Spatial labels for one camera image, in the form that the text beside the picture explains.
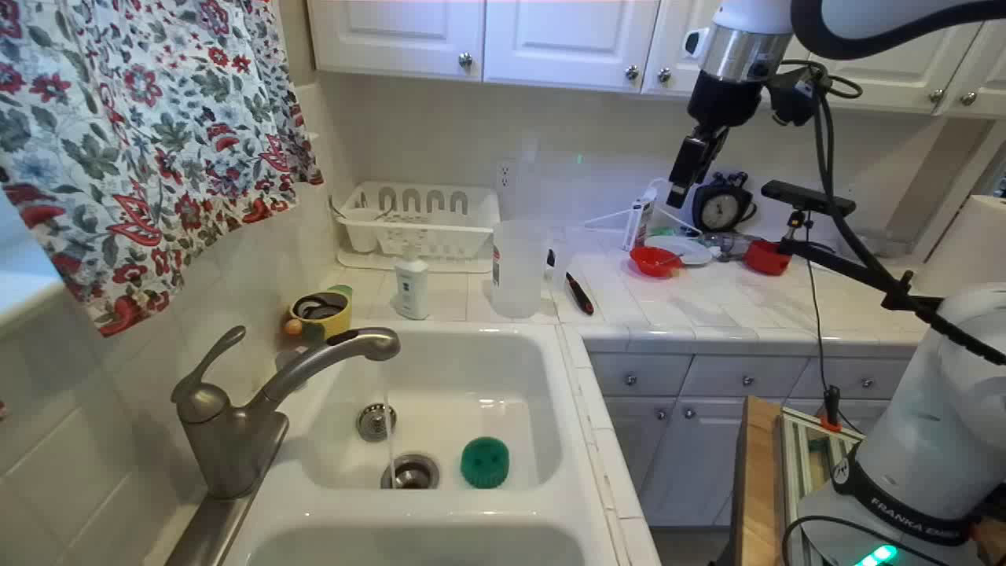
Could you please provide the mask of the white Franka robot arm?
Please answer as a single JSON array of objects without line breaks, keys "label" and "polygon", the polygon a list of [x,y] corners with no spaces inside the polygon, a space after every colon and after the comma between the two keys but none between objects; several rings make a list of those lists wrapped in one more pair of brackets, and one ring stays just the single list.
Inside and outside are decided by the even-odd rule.
[{"label": "white Franka robot arm", "polygon": [[[682,202],[727,132],[771,104],[813,130],[816,169],[833,169],[825,67],[921,33],[1004,17],[1006,0],[721,0],[671,169]],[[926,297],[867,248],[839,270],[926,325],[887,411],[800,502],[780,534],[784,566],[980,566],[975,526],[1004,483],[1004,290]]]}]

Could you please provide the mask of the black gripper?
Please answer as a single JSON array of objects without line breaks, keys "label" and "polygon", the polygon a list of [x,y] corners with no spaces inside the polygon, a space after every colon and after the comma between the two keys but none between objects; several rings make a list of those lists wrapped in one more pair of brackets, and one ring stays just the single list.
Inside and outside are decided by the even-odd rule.
[{"label": "black gripper", "polygon": [[721,80],[706,72],[697,74],[687,96],[694,132],[679,143],[675,163],[671,169],[671,207],[685,203],[687,184],[706,173],[709,161],[724,146],[727,132],[756,116],[757,101],[757,80]]}]

